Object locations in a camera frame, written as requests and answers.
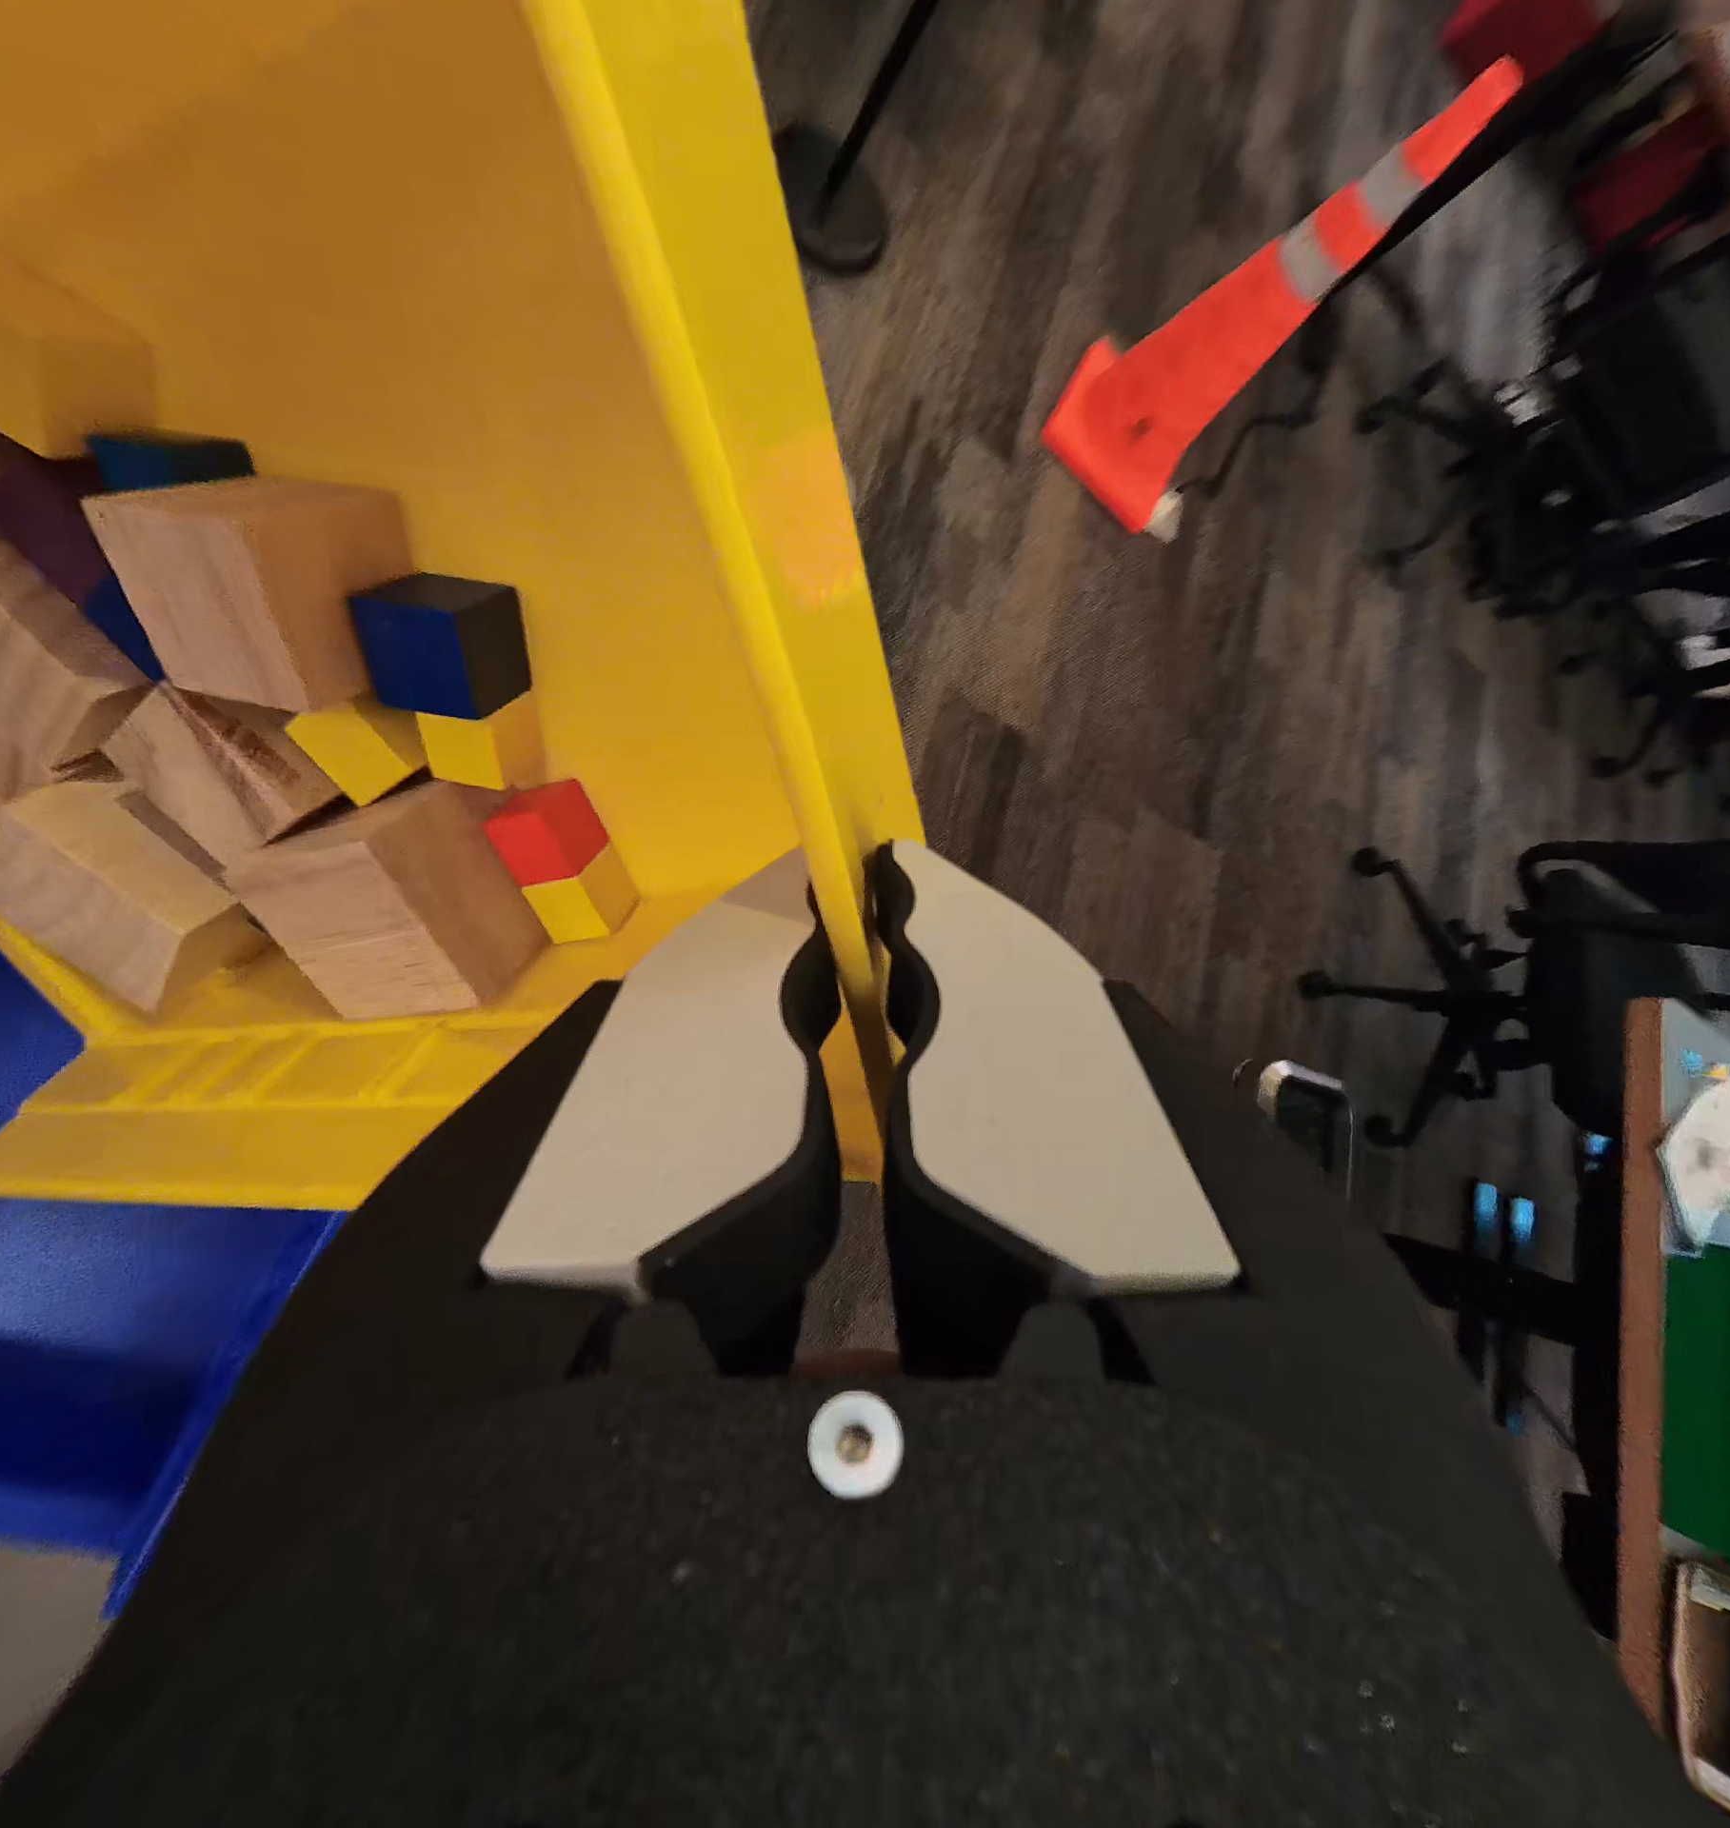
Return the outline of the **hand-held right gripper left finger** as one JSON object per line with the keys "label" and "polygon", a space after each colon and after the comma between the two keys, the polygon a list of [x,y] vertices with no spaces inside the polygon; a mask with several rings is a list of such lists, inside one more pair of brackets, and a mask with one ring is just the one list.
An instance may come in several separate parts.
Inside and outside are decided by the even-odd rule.
{"label": "hand-held right gripper left finger", "polygon": [[609,997],[486,1277],[675,1303],[722,1372],[782,1372],[840,1219],[840,999],[800,850],[675,925]]}

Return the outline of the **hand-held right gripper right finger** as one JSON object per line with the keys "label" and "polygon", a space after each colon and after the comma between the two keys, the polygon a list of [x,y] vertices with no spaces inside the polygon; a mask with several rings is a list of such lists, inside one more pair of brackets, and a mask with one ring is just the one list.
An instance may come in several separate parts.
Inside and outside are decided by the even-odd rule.
{"label": "hand-held right gripper right finger", "polygon": [[903,1370],[984,1378],[1050,1301],[1231,1289],[1239,1257],[1080,949],[909,838],[877,848],[871,901],[899,1042],[881,1225]]}

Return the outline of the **blue plastic box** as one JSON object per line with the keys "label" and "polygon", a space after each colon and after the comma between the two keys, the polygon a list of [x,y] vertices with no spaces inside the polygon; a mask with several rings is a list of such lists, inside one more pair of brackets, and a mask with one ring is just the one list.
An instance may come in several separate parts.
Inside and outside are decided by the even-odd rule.
{"label": "blue plastic box", "polygon": [[0,1543],[138,1585],[218,1412],[337,1207],[0,1195]]}

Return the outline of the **pile of mixed wooden cubes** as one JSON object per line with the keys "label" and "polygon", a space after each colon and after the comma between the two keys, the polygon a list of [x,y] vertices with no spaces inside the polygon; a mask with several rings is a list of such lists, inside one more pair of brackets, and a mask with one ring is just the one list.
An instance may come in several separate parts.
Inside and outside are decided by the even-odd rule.
{"label": "pile of mixed wooden cubes", "polygon": [[0,434],[0,923],[138,1016],[269,959],[345,1018],[623,925],[510,583],[408,569],[393,492],[234,438],[81,444]]}

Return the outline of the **yellow plastic box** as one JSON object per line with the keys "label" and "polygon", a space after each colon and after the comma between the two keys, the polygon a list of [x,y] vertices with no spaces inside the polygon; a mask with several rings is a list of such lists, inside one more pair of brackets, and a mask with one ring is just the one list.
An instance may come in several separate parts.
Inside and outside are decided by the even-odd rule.
{"label": "yellow plastic box", "polygon": [[283,961],[138,1016],[0,923],[79,1040],[0,1195],[351,1207],[567,1004],[790,850],[887,1084],[861,875],[921,834],[740,3],[0,3],[0,434],[246,444],[510,583],[553,776],[637,901],[440,1016]]}

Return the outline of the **black office chair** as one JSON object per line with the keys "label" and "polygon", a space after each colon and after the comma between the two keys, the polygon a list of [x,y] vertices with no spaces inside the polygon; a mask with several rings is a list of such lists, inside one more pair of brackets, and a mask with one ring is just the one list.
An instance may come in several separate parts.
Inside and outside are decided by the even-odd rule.
{"label": "black office chair", "polygon": [[1439,1016],[1439,1032],[1400,1122],[1362,1122],[1378,1148],[1408,1148],[1445,1100],[1483,1102],[1499,1076],[1543,1066],[1551,1100],[1576,1130],[1618,1138],[1624,1020],[1638,999],[1676,999],[1730,1014],[1730,838],[1564,840],[1521,851],[1521,903],[1507,913],[1519,947],[1439,917],[1408,867],[1374,846],[1350,855],[1390,879],[1439,983],[1358,985],[1302,971],[1306,1001],[1380,1001]]}
{"label": "black office chair", "polygon": [[1672,263],[1640,243],[1553,291],[1543,361],[1479,394],[1447,359],[1354,420],[1445,442],[1443,506],[1382,547],[1396,573],[1463,526],[1467,591],[1501,619],[1586,609],[1610,627],[1562,669],[1614,665],[1648,710],[1596,778],[1662,782],[1730,740],[1730,230]]}

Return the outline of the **wooden table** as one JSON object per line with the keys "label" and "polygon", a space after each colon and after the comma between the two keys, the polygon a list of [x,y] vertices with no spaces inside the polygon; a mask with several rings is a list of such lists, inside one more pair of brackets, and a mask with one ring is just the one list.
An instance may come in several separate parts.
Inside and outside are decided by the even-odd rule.
{"label": "wooden table", "polygon": [[1709,1760],[1730,1726],[1730,1565],[1660,1519],[1666,1189],[1658,1146],[1692,1080],[1682,1050],[1730,1062],[1730,1040],[1672,997],[1628,1002],[1618,1138],[1614,1658],[1686,1777],[1730,1815],[1730,1773]]}

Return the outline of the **orange traffic cone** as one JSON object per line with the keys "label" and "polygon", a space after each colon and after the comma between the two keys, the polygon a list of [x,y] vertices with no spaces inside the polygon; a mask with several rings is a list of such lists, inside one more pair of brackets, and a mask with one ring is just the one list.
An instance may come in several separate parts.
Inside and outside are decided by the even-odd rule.
{"label": "orange traffic cone", "polygon": [[1447,198],[1447,180],[1523,88],[1497,57],[1439,112],[1128,349],[1092,341],[1040,440],[1131,536],[1169,540],[1189,444],[1362,265]]}

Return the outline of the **black tripod stand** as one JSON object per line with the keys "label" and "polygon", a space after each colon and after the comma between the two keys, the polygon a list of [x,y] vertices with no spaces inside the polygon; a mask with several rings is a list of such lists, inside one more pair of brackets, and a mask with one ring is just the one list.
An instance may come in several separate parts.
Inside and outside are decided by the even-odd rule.
{"label": "black tripod stand", "polygon": [[812,122],[770,132],[790,238],[820,271],[851,277],[871,269],[883,251],[889,218],[861,154],[937,7],[907,3],[843,132]]}

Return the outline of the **red bag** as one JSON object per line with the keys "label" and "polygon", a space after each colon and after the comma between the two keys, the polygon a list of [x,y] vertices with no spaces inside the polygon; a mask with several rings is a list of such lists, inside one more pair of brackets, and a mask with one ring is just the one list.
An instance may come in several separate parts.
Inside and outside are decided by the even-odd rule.
{"label": "red bag", "polygon": [[1604,1],[1457,1],[1437,49],[1461,79],[1509,57],[1529,85],[1588,49],[1612,13],[1614,3]]}
{"label": "red bag", "polygon": [[1586,164],[1568,186],[1568,214],[1586,251],[1604,253],[1672,204],[1719,146],[1715,116],[1692,104]]}

